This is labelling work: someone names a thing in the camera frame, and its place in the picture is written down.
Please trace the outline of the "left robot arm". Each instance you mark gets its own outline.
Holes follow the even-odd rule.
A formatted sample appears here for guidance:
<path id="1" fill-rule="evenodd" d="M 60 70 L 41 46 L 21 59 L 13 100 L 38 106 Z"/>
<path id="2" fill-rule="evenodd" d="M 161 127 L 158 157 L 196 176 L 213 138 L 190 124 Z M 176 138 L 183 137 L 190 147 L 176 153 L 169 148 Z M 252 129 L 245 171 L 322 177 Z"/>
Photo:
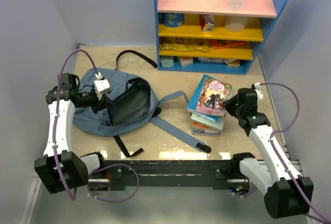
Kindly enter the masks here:
<path id="1" fill-rule="evenodd" d="M 49 108 L 49 135 L 43 157 L 34 161 L 34 169 L 49 193 L 77 189 L 88 178 L 103 178 L 107 166 L 100 152 L 77 156 L 72 149 L 72 126 L 76 108 L 98 111 L 111 91 L 107 79 L 100 73 L 93 76 L 88 92 L 80 92 L 79 77 L 65 73 L 58 76 L 59 85 L 46 95 Z"/>

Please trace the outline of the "pink cover book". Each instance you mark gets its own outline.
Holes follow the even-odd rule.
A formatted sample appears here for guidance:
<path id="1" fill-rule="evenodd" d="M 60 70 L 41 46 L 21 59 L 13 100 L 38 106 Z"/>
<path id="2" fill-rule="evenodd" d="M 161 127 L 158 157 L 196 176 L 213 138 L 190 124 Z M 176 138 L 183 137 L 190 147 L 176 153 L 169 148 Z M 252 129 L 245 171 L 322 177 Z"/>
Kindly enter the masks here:
<path id="1" fill-rule="evenodd" d="M 232 85 L 204 75 L 187 105 L 191 113 L 225 117 L 223 103 L 232 97 Z"/>

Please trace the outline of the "blue student backpack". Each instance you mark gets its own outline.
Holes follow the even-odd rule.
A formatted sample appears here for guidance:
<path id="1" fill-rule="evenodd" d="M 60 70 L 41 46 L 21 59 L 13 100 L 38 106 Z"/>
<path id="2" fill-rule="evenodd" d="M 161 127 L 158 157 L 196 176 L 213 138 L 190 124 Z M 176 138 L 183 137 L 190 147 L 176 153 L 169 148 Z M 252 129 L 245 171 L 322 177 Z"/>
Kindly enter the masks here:
<path id="1" fill-rule="evenodd" d="M 161 106 L 186 94 L 183 91 L 158 99 L 150 84 L 142 77 L 117 69 L 99 68 L 113 87 L 96 107 L 76 108 L 73 123 L 83 132 L 101 137 L 113 137 L 121 151 L 129 157 L 120 136 L 151 122 L 175 138 L 200 152 L 210 153 L 211 147 L 159 117 Z"/>

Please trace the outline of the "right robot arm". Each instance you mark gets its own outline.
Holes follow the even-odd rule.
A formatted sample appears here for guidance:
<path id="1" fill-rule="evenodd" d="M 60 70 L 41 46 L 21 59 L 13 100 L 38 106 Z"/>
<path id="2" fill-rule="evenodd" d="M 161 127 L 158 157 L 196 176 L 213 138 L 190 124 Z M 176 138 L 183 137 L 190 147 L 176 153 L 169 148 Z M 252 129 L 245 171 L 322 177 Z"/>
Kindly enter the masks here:
<path id="1" fill-rule="evenodd" d="M 245 176 L 250 179 L 264 196 L 266 210 L 272 218 L 308 214 L 313 182 L 309 177 L 301 176 L 292 165 L 278 143 L 270 121 L 258 111 L 262 98 L 260 85 L 255 84 L 239 89 L 237 95 L 224 102 L 226 111 L 238 120 L 264 160 L 264 165 L 260 165 L 250 153 L 235 154 L 228 171 L 234 178 Z"/>

